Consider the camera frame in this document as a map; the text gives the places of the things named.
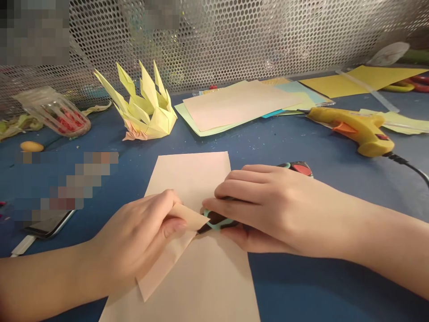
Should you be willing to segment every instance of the hand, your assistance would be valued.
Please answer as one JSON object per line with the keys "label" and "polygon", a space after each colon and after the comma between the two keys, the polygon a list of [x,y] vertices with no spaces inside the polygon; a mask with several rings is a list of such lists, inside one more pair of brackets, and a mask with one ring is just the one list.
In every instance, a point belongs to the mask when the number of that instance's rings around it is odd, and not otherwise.
{"label": "hand", "polygon": [[186,221],[165,219],[175,203],[173,190],[151,195],[122,206],[101,231],[84,244],[84,269],[91,272],[88,283],[101,288],[104,296],[131,285],[144,276],[161,255],[170,237],[186,230]]}
{"label": "hand", "polygon": [[[368,216],[380,206],[298,172],[269,165],[234,170],[203,206],[249,225],[222,233],[248,252],[344,258],[356,251]],[[243,201],[220,200],[231,196]]]}

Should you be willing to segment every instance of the clear plastic jar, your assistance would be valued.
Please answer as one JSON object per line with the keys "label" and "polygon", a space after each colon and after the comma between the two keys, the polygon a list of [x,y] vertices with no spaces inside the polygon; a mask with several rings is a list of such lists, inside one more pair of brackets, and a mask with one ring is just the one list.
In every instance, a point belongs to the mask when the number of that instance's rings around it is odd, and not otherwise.
{"label": "clear plastic jar", "polygon": [[31,89],[13,98],[19,101],[30,115],[60,135],[81,136],[91,128],[89,119],[50,86]]}

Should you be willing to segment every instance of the scissors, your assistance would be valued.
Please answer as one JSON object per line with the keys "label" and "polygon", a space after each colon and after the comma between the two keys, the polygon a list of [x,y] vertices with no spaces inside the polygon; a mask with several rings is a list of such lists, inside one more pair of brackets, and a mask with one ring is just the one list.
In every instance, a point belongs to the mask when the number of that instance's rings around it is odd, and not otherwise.
{"label": "scissors", "polygon": [[[311,177],[311,178],[313,177],[313,173],[311,172],[310,167],[304,161],[282,163],[282,164],[278,165],[278,167],[285,168],[285,169],[291,169],[293,171],[304,174],[308,177]],[[243,201],[243,200],[239,200],[239,199],[232,198],[232,197],[224,197],[222,199],[223,200]],[[234,226],[237,226],[239,224],[239,222],[237,222],[235,220],[226,218],[217,212],[210,211],[207,209],[204,209],[203,215],[207,218],[210,218],[210,220],[204,226],[202,226],[199,229],[199,231],[197,231],[198,234],[206,233],[211,229],[221,230],[223,228],[234,227]]]}
{"label": "scissors", "polygon": [[429,77],[421,75],[413,76],[386,86],[383,90],[396,93],[407,93],[411,91],[429,93]]}

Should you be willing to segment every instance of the tool with teal grip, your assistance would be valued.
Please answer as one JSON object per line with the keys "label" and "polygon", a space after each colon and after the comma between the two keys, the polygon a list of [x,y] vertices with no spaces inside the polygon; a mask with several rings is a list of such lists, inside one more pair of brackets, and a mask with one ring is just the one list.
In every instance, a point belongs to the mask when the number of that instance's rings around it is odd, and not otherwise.
{"label": "tool with teal grip", "polygon": [[[287,162],[287,163],[282,163],[278,166],[281,168],[285,168],[285,169],[291,169],[293,171],[302,173],[302,174],[309,176],[311,178],[313,177],[313,173],[311,172],[310,167],[304,161]],[[224,199],[224,200],[238,200],[238,199],[232,198],[232,197],[225,197],[222,199]],[[207,209],[204,209],[203,215],[207,218],[210,218],[210,220],[204,226],[201,227],[201,229],[198,231],[198,234],[205,233],[211,229],[221,230],[223,228],[234,227],[234,226],[237,226],[239,224],[235,220],[226,218],[226,217],[222,216],[221,214],[218,214],[217,212],[213,212],[213,211],[210,211]]]}

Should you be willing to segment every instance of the yellow glue gun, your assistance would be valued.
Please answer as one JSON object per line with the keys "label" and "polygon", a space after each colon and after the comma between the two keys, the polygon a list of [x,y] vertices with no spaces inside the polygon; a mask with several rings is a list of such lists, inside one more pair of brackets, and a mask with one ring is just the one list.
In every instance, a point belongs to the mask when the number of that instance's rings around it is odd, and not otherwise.
{"label": "yellow glue gun", "polygon": [[334,131],[356,141],[359,144],[357,151],[366,157],[382,156],[391,152],[395,146],[379,129],[384,124],[384,117],[381,115],[365,115],[329,107],[313,107],[299,111],[307,113],[308,118],[313,121],[327,123]]}

